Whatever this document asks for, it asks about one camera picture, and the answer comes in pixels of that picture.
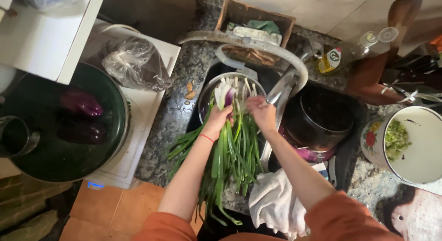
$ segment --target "scallion bundle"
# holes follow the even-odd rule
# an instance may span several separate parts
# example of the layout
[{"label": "scallion bundle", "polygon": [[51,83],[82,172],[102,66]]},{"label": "scallion bundle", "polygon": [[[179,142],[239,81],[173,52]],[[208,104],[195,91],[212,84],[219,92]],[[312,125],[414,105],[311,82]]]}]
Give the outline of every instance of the scallion bundle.
[{"label": "scallion bundle", "polygon": [[256,182],[256,176],[263,173],[259,159],[258,127],[253,117],[245,111],[245,101],[249,96],[257,96],[256,85],[249,85],[247,79],[239,81],[238,77],[222,78],[215,88],[210,100],[209,112],[201,127],[189,133],[178,136],[176,142],[167,148],[168,159],[176,160],[170,178],[180,168],[196,138],[204,128],[210,110],[214,105],[224,109],[233,104],[233,112],[229,118],[233,119],[233,127],[230,119],[226,119],[221,129],[219,139],[214,143],[208,159],[198,195],[197,213],[200,218],[202,203],[206,201],[205,217],[210,215],[224,226],[226,222],[212,213],[213,207],[219,210],[236,225],[242,225],[241,221],[229,216],[223,208],[222,199],[224,189],[230,185],[233,177],[236,184],[236,193],[246,196],[248,186]]}]

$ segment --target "plastic bottle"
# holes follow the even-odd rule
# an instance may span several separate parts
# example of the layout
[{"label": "plastic bottle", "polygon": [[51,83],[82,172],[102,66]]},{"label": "plastic bottle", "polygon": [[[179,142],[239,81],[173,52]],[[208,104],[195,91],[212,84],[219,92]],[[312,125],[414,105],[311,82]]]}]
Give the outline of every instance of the plastic bottle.
[{"label": "plastic bottle", "polygon": [[334,74],[350,63],[367,57],[370,47],[377,41],[378,35],[373,31],[342,41],[315,62],[315,70],[323,75]]}]

